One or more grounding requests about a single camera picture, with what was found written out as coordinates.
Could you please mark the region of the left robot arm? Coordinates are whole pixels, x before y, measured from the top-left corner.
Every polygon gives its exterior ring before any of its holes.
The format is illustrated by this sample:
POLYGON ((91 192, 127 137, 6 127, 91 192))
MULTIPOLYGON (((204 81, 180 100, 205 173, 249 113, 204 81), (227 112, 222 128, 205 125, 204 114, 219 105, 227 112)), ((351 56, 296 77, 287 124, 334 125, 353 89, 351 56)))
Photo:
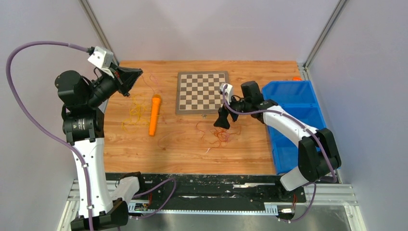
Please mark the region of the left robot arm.
POLYGON ((104 113, 100 105, 114 93, 124 96, 143 71, 112 64, 97 80, 68 70, 55 80, 63 102, 63 132, 75 158, 80 192, 78 216, 71 222, 73 231, 102 231, 120 228, 129 220, 131 199, 142 199, 147 186, 140 172, 126 173, 113 192, 108 191, 104 168, 104 113))

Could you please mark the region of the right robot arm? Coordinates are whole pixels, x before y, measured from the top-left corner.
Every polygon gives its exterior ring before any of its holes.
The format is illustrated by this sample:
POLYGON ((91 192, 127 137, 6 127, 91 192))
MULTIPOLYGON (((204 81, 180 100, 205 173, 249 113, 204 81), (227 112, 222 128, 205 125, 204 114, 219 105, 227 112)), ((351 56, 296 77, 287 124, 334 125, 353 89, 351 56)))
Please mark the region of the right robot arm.
POLYGON ((277 102, 265 99, 255 81, 243 83, 241 90, 243 96, 237 97, 231 84, 220 85, 223 105, 218 110, 214 126, 229 129, 229 117, 237 121, 240 115, 250 115, 276 129, 298 148, 298 165, 283 174, 275 187, 279 200, 287 201, 295 189, 316 182, 327 174, 332 175, 333 183, 337 182, 335 170, 342 163, 334 135, 329 129, 310 126, 286 112, 277 102))

